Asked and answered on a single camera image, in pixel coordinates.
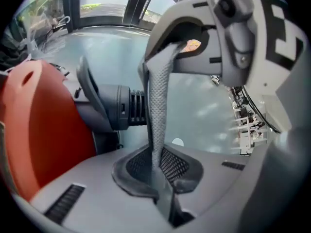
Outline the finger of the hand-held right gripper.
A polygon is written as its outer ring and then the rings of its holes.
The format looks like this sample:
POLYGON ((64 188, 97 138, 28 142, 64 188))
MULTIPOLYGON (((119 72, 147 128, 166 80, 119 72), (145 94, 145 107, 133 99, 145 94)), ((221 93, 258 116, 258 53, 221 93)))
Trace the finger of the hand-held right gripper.
POLYGON ((151 58, 171 43, 199 39, 209 29, 215 29, 207 0, 182 0, 171 6, 153 27, 145 57, 151 58))

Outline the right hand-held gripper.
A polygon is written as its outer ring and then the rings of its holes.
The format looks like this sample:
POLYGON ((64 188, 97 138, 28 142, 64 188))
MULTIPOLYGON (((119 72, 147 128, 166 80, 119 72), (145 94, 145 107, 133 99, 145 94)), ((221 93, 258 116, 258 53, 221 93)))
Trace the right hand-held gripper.
MULTIPOLYGON (((286 0, 208 0, 226 45, 247 68, 248 91, 266 106, 282 130, 311 126, 311 44, 286 0)), ((200 46, 178 54, 175 73, 221 74, 217 31, 203 31, 200 46)))

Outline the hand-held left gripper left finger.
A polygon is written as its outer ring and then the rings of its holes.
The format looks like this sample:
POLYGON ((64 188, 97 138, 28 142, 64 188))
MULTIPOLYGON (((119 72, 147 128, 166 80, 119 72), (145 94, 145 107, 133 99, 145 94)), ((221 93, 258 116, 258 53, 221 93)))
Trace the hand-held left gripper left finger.
POLYGON ((148 198, 128 195, 112 179, 112 166, 133 152, 123 148, 88 158, 44 186, 30 204, 44 213, 71 185, 85 187, 63 221, 77 233, 167 233, 170 224, 148 198))

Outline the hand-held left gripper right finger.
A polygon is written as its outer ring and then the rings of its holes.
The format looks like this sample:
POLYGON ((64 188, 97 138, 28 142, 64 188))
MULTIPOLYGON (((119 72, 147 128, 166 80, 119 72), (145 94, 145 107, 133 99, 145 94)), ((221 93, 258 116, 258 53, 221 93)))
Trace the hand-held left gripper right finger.
POLYGON ((284 214, 310 173, 310 131, 294 129, 250 156, 205 152, 173 145, 200 161, 203 177, 196 189, 179 196, 193 220, 177 233, 261 233, 289 223, 284 214))

